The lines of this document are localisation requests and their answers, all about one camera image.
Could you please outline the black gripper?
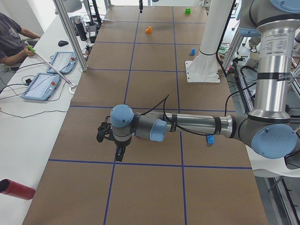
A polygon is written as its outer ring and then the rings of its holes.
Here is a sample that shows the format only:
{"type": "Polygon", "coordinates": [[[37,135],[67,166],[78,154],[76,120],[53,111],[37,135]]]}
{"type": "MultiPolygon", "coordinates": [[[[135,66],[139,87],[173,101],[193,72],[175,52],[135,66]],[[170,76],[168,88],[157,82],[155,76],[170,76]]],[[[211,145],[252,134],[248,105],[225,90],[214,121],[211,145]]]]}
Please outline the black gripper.
{"type": "Polygon", "coordinates": [[[122,162],[123,157],[124,157],[124,153],[125,153],[125,150],[126,150],[126,146],[127,146],[126,143],[119,143],[117,145],[117,151],[116,151],[116,154],[115,154],[115,160],[116,161],[122,162]]]}
{"type": "Polygon", "coordinates": [[[139,9],[143,9],[143,0],[139,0],[139,9]]]}

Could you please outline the silver UR robot arm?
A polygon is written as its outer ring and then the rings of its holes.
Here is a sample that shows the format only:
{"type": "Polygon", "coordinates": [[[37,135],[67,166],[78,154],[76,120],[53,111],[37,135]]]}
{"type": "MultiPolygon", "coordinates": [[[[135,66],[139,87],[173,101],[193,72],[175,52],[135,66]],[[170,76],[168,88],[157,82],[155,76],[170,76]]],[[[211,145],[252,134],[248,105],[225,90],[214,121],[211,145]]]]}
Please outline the silver UR robot arm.
{"type": "Polygon", "coordinates": [[[257,30],[261,49],[255,106],[246,116],[202,116],[149,111],[134,113],[127,105],[111,110],[109,137],[117,145],[115,158],[123,159],[133,136],[161,142],[166,132],[185,131],[200,136],[224,135],[239,140],[257,154],[277,159],[291,153],[298,137],[290,127],[285,103],[293,38],[300,25],[297,0],[244,0],[240,26],[257,30]]]}

